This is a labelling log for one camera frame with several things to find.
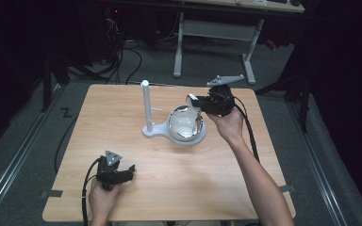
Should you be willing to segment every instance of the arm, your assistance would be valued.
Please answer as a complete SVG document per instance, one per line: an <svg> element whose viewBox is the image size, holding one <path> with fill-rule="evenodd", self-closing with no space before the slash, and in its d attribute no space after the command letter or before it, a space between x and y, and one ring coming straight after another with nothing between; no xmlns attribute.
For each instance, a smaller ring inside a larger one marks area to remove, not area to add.
<svg viewBox="0 0 362 226"><path fill-rule="evenodd" d="M207 114L217 126L220 136L233 151L252 204L263 225L294 225L287 202L278 185L257 162L242 136L242 115L236 108L224 117Z"/></svg>
<svg viewBox="0 0 362 226"><path fill-rule="evenodd" d="M113 209L116 202L117 194L119 193L121 185L114 186L110 191L102 188L102 183L92 179L90 186L90 209L92 211L92 220L90 226L106 226L108 216Z"/></svg>

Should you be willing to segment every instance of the gray carpet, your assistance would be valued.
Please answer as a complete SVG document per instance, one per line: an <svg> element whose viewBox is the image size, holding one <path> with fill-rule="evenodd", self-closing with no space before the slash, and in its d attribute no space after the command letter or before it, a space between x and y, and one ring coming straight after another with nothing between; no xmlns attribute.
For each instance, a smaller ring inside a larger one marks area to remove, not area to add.
<svg viewBox="0 0 362 226"><path fill-rule="evenodd" d="M232 45L234 50L241 49L239 43ZM187 43L188 48L197 48L199 43ZM216 52L218 45L205 46L200 50L184 52L183 75L173 78L174 46L158 45L151 47L141 44L135 50L142 56L140 68L130 79L130 83L139 83L147 79L151 83L198 86L216 75L238 75L244 73L240 55L231 55L227 51ZM248 86L246 81L231 84L235 88L260 89L278 79L278 75L293 50L293 46L270 50L258 45L252 58L257 84ZM123 84L139 64L139 57L129 51L123 51L123 64L120 67L120 81ZM20 171L0 203L0 225L82 225L81 223L48 223L41 214L46 199L41 198L43 191L51 189L55 180L55 154L66 129L78 114L88 87L93 83L102 83L86 77L72 76L71 83L62 88L57 101L46 117L41 131L37 134L30 152ZM310 167L300 128L282 98L282 92L270 92L258 96L271 140L279 158L285 178L296 190L291 193L297 215L296 225L334 225L324 201L318 182ZM0 177L5 172L11 158L25 139L33 122L40 115L42 107L41 85L33 97L13 118L9 129L0 140ZM334 189L342 214L347 225L362 225L362 200L349 173L337 155L321 120L316 104L311 98L307 117L308 137L315 149L324 173ZM65 151L71 131L67 134L59 150L58 163ZM248 221L237 222L244 225Z"/></svg>

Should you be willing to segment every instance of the handheld controller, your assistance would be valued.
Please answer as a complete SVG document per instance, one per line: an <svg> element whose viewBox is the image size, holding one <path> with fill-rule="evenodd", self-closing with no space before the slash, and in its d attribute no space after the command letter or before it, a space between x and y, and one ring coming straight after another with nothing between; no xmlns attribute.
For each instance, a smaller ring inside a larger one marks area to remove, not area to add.
<svg viewBox="0 0 362 226"><path fill-rule="evenodd" d="M105 190L111 190L111 186L131 181L134 176L135 165L128 170L118 171L122 157L111 151L106 151L106 156L101 156L98 162L96 179L102 182Z"/></svg>
<svg viewBox="0 0 362 226"><path fill-rule="evenodd" d="M189 94L187 103L193 107L199 107L205 113L226 116L231 113L235 106L235 98L227 85L230 82L244 78L240 76L217 76L216 79L207 83L210 88L208 96L195 96Z"/></svg>

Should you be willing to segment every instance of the wooden table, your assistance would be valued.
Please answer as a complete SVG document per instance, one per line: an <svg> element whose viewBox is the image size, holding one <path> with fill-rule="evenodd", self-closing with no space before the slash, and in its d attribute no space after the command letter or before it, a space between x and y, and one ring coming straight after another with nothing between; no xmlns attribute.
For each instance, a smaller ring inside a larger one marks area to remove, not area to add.
<svg viewBox="0 0 362 226"><path fill-rule="evenodd" d="M255 93L251 89L232 91L247 108L263 167L278 185L285 185ZM152 111L153 121L167 120L172 110L186 104L189 93L207 92L208 88L151 86L151 105L162 109ZM111 220L257 218L235 156L205 114L204 120L206 136L192 147L165 137L147 138L142 133L145 117L140 86L92 85L52 187L63 193L48 199L43 218L82 221L82 185L91 163L105 155L105 150L123 156L119 170L136 165L134 180L123 184ZM249 144L246 128L244 136ZM284 195L295 216L289 194Z"/></svg>

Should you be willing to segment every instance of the wrist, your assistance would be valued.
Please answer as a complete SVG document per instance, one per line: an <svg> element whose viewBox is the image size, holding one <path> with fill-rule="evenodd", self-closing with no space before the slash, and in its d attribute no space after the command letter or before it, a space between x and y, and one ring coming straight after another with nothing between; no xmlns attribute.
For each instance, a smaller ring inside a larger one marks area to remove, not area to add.
<svg viewBox="0 0 362 226"><path fill-rule="evenodd" d="M245 140L243 140L243 137L237 136L237 137L228 137L225 140L229 146L231 147L243 147L246 146Z"/></svg>
<svg viewBox="0 0 362 226"><path fill-rule="evenodd" d="M92 217L90 221L90 226L106 226L107 225L107 218L103 217Z"/></svg>

